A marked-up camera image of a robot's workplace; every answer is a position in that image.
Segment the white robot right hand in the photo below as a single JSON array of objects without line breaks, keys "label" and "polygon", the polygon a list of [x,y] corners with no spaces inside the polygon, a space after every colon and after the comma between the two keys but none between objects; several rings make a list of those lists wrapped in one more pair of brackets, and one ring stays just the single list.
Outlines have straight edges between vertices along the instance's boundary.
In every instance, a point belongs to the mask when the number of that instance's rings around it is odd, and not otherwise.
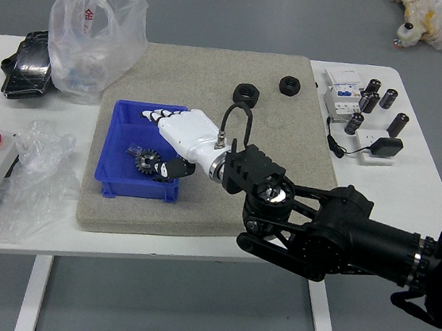
[{"label": "white robot right hand", "polygon": [[213,180],[222,180],[225,155],[230,145],[225,134],[202,110],[171,112],[168,110],[145,110],[141,112],[157,125],[160,135],[179,154],[179,158],[154,165],[161,179],[179,179],[200,168]]}]

